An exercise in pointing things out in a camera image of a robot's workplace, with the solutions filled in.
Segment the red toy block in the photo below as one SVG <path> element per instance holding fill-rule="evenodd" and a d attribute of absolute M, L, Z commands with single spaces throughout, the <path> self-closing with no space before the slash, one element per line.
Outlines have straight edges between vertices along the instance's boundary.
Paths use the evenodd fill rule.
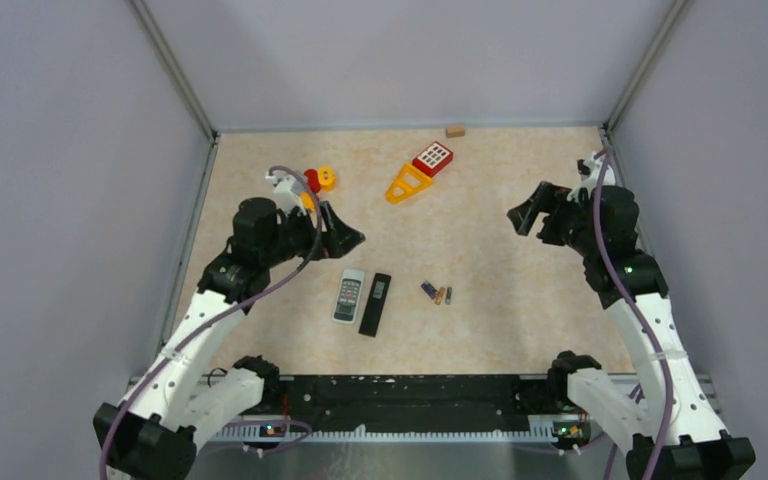
<path fill-rule="evenodd" d="M 413 160 L 412 165 L 424 175 L 433 178 L 454 159 L 454 152 L 440 142 L 432 142 Z"/>

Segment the black remote control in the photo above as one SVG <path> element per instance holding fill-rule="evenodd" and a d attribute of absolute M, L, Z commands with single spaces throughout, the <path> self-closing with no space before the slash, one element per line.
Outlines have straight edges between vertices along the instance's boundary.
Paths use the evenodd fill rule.
<path fill-rule="evenodd" d="M 360 335 L 370 338 L 376 337 L 391 281 L 392 276 L 389 274 L 378 272 L 374 275 L 370 295 L 359 326 L 358 333 Z"/>

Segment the yellow triangle toy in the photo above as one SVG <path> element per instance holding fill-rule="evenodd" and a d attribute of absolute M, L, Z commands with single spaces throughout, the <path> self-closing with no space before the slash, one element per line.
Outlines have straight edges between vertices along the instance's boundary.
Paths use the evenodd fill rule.
<path fill-rule="evenodd" d="M 427 189 L 433 179 L 417 168 L 413 163 L 405 163 L 389 188 L 385 198 L 390 204 L 398 204 L 415 194 Z"/>

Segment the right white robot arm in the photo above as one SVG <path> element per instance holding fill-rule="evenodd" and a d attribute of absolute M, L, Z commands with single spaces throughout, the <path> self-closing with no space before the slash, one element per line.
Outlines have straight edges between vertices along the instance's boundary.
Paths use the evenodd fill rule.
<path fill-rule="evenodd" d="M 619 391 L 587 354 L 558 354 L 546 397 L 560 412 L 582 408 L 625 457 L 631 479 L 739 479 L 756 461 L 746 437 L 733 436 L 707 399 L 678 335 L 669 288 L 654 257 L 638 247 L 639 207 L 623 187 L 599 198 L 542 182 L 507 213 L 526 236 L 581 255 L 587 284 L 615 322 L 644 405 Z"/>

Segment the red cylinder toy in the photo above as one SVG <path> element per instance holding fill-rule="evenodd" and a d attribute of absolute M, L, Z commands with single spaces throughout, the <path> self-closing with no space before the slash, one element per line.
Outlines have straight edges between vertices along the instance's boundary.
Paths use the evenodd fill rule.
<path fill-rule="evenodd" d="M 304 171 L 306 182 L 314 195 L 318 195 L 321 191 L 321 182 L 319 178 L 319 171 L 317 169 L 307 169 Z"/>

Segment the white remote control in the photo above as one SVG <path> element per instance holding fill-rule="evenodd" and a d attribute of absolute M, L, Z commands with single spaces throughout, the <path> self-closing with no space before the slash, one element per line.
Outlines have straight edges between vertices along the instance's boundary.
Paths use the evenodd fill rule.
<path fill-rule="evenodd" d="M 358 316 L 366 274 L 359 269 L 345 269 L 338 283 L 332 320 L 340 324 L 353 324 Z"/>

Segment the orange battery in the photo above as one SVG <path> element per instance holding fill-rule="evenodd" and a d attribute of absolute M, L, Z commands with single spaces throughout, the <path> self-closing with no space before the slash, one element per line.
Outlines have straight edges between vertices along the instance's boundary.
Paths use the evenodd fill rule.
<path fill-rule="evenodd" d="M 434 299 L 434 302 L 436 305 L 440 305 L 443 302 L 446 295 L 446 291 L 447 289 L 445 287 L 441 287 L 436 290 L 436 296 Z"/>

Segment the blue battery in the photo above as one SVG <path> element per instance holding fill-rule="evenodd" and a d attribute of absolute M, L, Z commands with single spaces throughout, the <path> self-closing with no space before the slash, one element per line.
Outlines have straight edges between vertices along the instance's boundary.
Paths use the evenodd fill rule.
<path fill-rule="evenodd" d="M 421 284 L 421 288 L 423 291 L 431 298 L 435 299 L 437 297 L 437 290 L 427 281 L 423 282 Z"/>

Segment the orange toy piece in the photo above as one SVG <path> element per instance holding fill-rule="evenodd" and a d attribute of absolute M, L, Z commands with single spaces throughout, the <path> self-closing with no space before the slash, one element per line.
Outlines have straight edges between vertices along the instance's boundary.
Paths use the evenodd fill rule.
<path fill-rule="evenodd" d="M 317 200 L 317 199 L 318 199 L 318 197 L 316 195 L 311 196 L 310 194 L 308 194 L 306 192 L 303 192 L 301 194 L 301 200 L 302 200 L 303 206 L 304 206 L 304 208 L 308 212 L 314 212 L 315 211 L 315 209 L 316 209 L 316 207 L 315 207 L 315 200 Z"/>

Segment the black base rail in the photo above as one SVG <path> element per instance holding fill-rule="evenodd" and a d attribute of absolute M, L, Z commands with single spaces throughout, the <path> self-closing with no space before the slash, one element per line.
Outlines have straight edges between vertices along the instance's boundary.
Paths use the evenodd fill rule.
<path fill-rule="evenodd" d="M 274 448 L 307 443 L 506 443 L 583 448 L 586 413 L 550 396 L 542 375 L 296 375 L 214 441 Z"/>

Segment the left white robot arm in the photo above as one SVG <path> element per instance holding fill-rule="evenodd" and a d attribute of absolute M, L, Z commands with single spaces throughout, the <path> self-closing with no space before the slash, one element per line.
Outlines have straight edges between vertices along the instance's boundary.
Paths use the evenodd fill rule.
<path fill-rule="evenodd" d="M 184 479 L 200 450 L 237 414 L 268 413 L 280 386 L 271 365 L 232 368 L 214 387 L 195 389 L 217 350 L 254 303 L 277 291 L 312 261 L 338 259 L 365 240 L 330 203 L 309 213 L 255 197 L 240 203 L 224 249 L 204 269 L 168 343 L 116 404 L 96 411 L 99 476 L 116 469 L 135 479 Z"/>

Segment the small wooden block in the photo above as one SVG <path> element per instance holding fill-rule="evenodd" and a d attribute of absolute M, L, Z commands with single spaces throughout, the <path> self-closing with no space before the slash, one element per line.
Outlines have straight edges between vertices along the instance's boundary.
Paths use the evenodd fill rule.
<path fill-rule="evenodd" d="M 445 128 L 445 135 L 447 138 L 459 138 L 466 134 L 466 128 L 461 124 L 448 125 Z"/>

